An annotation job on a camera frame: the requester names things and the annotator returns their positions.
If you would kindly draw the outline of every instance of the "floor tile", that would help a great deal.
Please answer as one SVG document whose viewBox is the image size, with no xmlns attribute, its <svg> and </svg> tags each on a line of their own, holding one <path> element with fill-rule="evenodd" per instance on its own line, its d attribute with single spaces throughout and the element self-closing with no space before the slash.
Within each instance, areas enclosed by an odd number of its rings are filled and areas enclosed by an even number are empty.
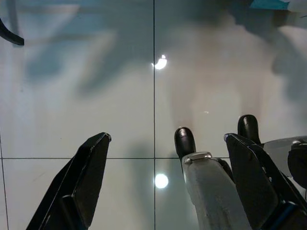
<svg viewBox="0 0 307 230">
<path fill-rule="evenodd" d="M 186 191 L 179 159 L 156 160 L 156 175 L 168 177 L 168 186 L 156 188 L 157 230 L 198 230 L 197 216 Z"/>
<path fill-rule="evenodd" d="M 10 230 L 26 228 L 53 177 L 67 161 L 4 160 Z M 91 230 L 154 229 L 153 162 L 107 160 Z"/>
<path fill-rule="evenodd" d="M 107 160 L 91 230 L 154 230 L 153 162 Z"/>
<path fill-rule="evenodd" d="M 3 156 L 71 157 L 105 131 L 116 143 L 110 157 L 153 157 L 153 3 L 19 1 L 17 9 L 26 45 L 0 41 Z"/>
<path fill-rule="evenodd" d="M 263 142 L 306 134 L 307 30 L 213 1 L 156 1 L 155 13 L 155 58 L 167 59 L 155 70 L 157 156 L 175 156 L 174 131 L 188 126 L 198 151 L 227 157 L 223 135 L 243 114 Z"/>
<path fill-rule="evenodd" d="M 0 228 L 7 230 L 6 208 L 5 208 L 5 195 L 3 186 L 2 163 L 0 162 Z"/>
<path fill-rule="evenodd" d="M 68 160 L 3 160 L 10 230 L 26 229 L 54 176 Z"/>
</svg>

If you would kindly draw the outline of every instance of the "glossy floor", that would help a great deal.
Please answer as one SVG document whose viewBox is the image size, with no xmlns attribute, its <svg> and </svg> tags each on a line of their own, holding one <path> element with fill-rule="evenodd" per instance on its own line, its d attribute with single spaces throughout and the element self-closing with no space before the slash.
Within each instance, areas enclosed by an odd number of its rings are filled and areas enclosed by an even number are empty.
<svg viewBox="0 0 307 230">
<path fill-rule="evenodd" d="M 256 115 L 263 142 L 307 134 L 307 17 L 277 28 L 272 12 L 236 0 L 7 3 L 1 18 L 25 46 L 0 40 L 3 230 L 26 228 L 98 132 L 113 141 L 92 230 L 197 229 L 173 159 L 178 126 L 215 157 L 228 156 L 223 135 L 243 114 Z"/>
</svg>

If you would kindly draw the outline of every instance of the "teal object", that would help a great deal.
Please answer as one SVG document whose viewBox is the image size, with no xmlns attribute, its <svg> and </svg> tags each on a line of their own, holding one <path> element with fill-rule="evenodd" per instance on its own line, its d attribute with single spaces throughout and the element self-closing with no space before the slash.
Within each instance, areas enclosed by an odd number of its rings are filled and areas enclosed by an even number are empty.
<svg viewBox="0 0 307 230">
<path fill-rule="evenodd" d="M 280 0 L 254 0 L 250 7 L 270 10 L 287 10 L 288 5 L 288 2 Z"/>
</svg>

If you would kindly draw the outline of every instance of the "white tile floor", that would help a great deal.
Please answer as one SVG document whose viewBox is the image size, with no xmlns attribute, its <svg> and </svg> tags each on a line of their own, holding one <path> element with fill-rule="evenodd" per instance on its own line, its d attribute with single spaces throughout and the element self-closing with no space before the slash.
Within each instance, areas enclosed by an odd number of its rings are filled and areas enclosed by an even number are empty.
<svg viewBox="0 0 307 230">
<path fill-rule="evenodd" d="M 216 157 L 227 157 L 223 135 L 242 114 L 257 116 L 263 142 L 307 134 L 306 17 L 275 30 L 270 13 L 210 0 L 16 8 L 26 46 L 0 39 L 1 229 L 25 229 L 54 175 L 101 131 L 112 136 L 112 159 L 92 230 L 197 229 L 171 159 L 178 126 Z M 9 25 L 5 1 L 0 14 Z M 167 65 L 154 69 L 161 55 Z M 154 190 L 154 171 L 168 175 L 166 189 Z"/>
</svg>

